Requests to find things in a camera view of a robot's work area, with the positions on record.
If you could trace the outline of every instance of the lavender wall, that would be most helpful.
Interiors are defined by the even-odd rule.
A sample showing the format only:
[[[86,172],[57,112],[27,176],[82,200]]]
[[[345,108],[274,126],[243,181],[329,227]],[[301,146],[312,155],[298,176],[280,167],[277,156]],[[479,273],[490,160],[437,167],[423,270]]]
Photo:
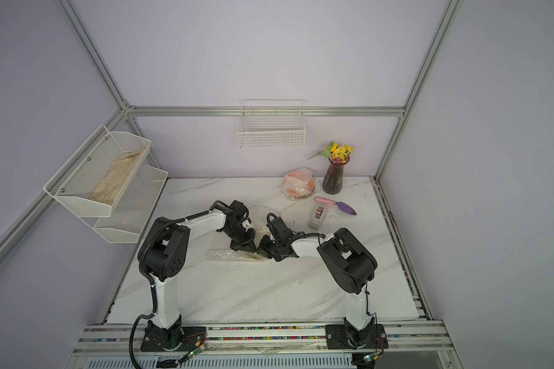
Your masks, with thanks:
[[[447,0],[76,0],[134,105],[403,106]]]
[[[324,175],[328,160],[310,158],[333,139],[355,147],[346,175],[372,175],[395,117],[308,117],[303,148],[241,149],[239,117],[140,117],[138,123],[170,177],[279,177],[306,166]]]
[[[554,368],[554,0],[464,2],[382,182],[464,367]]]
[[[0,1],[0,236],[115,110],[54,1]],[[64,367],[131,248],[53,205],[0,269],[0,368]]]

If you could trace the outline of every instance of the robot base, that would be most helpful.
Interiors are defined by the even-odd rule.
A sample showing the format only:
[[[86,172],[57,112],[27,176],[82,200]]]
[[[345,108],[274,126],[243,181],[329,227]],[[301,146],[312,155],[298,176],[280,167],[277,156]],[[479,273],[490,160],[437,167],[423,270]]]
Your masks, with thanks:
[[[197,347],[195,346],[195,343],[197,343],[197,337],[199,337],[200,341],[205,341],[205,333],[207,332],[206,327],[182,327],[180,329],[182,330],[183,336],[180,340],[180,345],[175,351],[191,352],[195,350]],[[150,330],[148,330],[148,328],[146,328],[142,346],[139,349],[142,352],[164,352],[172,350],[173,348],[174,347],[169,347],[168,343],[159,339]]]
[[[337,350],[341,348],[353,348],[348,343],[347,338],[347,329],[344,324],[340,325],[327,325],[326,327],[326,346],[331,350]],[[385,349],[388,348],[386,332],[384,331],[384,326],[381,324],[373,325],[371,332],[368,333],[367,342],[365,346],[359,348],[377,348]]]

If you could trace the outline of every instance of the metal vent grille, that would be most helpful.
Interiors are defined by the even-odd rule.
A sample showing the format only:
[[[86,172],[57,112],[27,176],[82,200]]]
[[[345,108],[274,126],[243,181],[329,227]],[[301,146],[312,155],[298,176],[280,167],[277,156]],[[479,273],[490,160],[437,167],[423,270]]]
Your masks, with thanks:
[[[139,359],[143,369],[155,368],[158,360],[178,359],[179,357],[159,357]],[[351,355],[342,353],[325,354],[275,354],[275,355],[200,355],[185,362],[181,368],[293,368],[293,369],[339,369],[355,368],[351,365]],[[128,357],[91,358],[87,369],[133,368]]]
[[[143,369],[150,369],[150,368],[156,367],[156,362],[157,362],[156,358],[140,359],[139,357],[137,357],[136,359],[138,360],[139,366],[141,366]],[[129,357],[124,357],[124,356],[95,357],[89,360],[88,365],[86,365],[86,368],[87,369],[133,368],[133,365]]]

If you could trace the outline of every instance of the marble surface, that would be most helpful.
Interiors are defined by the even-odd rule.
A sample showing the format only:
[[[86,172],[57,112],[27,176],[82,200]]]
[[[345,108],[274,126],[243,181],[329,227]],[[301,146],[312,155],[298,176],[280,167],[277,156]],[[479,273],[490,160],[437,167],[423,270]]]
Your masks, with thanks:
[[[313,232],[307,223],[314,197],[343,201],[358,215],[329,206],[320,232],[346,227],[374,255],[378,267],[368,283],[370,312],[377,312],[379,321],[417,319],[419,314],[369,178],[345,178],[343,190],[333,196],[320,189],[322,178],[315,180],[315,193],[298,201],[285,198],[281,178],[168,180],[150,223],[161,216],[172,219],[195,214],[215,200],[228,204],[239,200],[249,209],[261,205],[281,211],[295,232]],[[222,232],[209,232],[190,242],[177,280],[177,304],[183,322],[341,321],[344,317],[346,292],[321,259],[290,257],[279,263],[210,260],[214,250],[229,248],[230,239]],[[151,309],[148,281],[139,274],[134,258],[107,322],[133,323],[139,314],[148,314]]]

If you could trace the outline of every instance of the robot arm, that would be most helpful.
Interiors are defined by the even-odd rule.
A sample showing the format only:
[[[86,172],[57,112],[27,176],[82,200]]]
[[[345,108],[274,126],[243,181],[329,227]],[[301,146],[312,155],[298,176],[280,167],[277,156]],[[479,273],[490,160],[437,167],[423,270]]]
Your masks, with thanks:
[[[209,210],[183,219],[156,219],[138,259],[140,272],[148,278],[152,289],[153,309],[145,317],[150,319],[146,336],[157,342],[157,351],[159,348],[177,350],[181,345],[184,333],[177,288],[172,281],[184,266],[189,240],[213,230],[226,233],[233,250],[258,252],[278,262],[286,257],[321,257],[337,284],[347,292],[343,341],[349,348],[363,347],[369,341],[375,328],[373,318],[367,313],[365,285],[377,268],[374,257],[346,228],[327,236],[293,232],[274,214],[267,216],[267,226],[271,236],[264,236],[257,248],[248,209],[239,201],[230,206],[216,201]]]

